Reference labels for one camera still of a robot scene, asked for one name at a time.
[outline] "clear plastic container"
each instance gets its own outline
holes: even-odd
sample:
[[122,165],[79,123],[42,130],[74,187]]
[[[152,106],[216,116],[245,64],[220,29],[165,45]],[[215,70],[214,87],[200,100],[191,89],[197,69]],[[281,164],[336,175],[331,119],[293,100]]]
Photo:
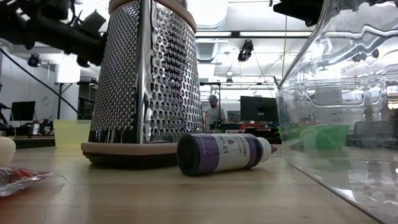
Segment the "clear plastic container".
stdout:
[[324,0],[277,93],[285,160],[384,223],[398,223],[396,4]]

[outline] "office desk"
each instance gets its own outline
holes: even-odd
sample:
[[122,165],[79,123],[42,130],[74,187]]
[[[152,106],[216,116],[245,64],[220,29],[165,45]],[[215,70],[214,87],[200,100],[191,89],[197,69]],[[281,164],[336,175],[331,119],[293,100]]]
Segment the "office desk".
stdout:
[[185,177],[178,167],[99,169],[79,149],[16,152],[12,166],[53,170],[0,199],[1,223],[375,223],[280,154],[253,170]]

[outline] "computer monitor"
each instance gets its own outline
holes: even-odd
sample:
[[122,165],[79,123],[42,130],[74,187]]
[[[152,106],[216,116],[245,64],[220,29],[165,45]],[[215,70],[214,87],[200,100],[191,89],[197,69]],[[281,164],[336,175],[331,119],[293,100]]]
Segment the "computer monitor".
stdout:
[[35,116],[35,101],[13,102],[10,121],[33,121]]
[[241,96],[241,121],[268,121],[278,123],[275,98]]

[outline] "white egg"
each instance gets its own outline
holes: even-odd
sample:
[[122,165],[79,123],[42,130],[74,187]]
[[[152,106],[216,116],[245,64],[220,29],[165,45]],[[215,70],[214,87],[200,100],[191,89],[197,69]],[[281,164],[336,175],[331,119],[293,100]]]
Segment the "white egg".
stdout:
[[14,157],[15,142],[7,137],[0,137],[0,166],[6,166]]

